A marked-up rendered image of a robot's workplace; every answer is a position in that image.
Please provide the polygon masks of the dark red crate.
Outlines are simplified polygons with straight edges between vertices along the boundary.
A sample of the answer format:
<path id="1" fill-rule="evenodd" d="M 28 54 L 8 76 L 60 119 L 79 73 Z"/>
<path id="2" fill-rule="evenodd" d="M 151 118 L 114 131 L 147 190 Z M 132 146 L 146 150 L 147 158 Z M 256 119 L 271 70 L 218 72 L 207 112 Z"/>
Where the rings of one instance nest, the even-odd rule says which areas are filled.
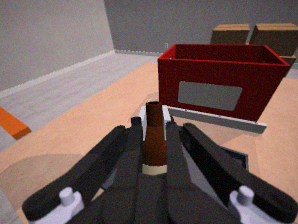
<path id="1" fill-rule="evenodd" d="M 159 102 L 257 122 L 289 68 L 266 45 L 174 44 L 158 58 Z"/>

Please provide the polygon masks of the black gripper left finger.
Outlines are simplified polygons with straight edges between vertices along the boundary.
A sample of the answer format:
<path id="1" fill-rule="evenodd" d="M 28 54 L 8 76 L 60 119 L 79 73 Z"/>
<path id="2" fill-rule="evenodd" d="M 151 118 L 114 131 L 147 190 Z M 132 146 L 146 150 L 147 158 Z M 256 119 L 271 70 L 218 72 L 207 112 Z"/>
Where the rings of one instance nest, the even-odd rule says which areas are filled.
<path id="1" fill-rule="evenodd" d="M 138 173 L 142 173 L 146 106 L 118 125 L 65 174 L 28 197 L 22 211 L 29 224 L 65 224 L 87 206 L 120 158 L 104 208 L 104 224 L 134 224 Z"/>

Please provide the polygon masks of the brown glass bottle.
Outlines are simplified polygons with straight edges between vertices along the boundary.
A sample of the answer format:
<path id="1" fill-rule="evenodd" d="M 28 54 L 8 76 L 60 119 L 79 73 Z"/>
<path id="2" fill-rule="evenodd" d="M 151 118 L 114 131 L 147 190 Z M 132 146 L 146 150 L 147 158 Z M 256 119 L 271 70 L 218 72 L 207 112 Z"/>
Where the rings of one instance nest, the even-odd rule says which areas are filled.
<path id="1" fill-rule="evenodd" d="M 162 102 L 146 103 L 147 128 L 143 141 L 142 173 L 167 173 L 166 140 L 164 139 Z"/>

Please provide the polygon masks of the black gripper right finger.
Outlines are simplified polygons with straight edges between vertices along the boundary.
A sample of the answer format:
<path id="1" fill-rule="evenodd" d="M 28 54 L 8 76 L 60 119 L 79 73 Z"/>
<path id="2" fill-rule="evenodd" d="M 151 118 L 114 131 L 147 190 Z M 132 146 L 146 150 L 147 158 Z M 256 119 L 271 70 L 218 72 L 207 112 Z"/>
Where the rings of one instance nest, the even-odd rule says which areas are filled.
<path id="1" fill-rule="evenodd" d="M 247 171 L 192 123 L 177 125 L 162 105 L 168 224 L 199 224 L 200 209 L 181 142 L 216 195 L 243 224 L 293 224 L 298 203 Z"/>

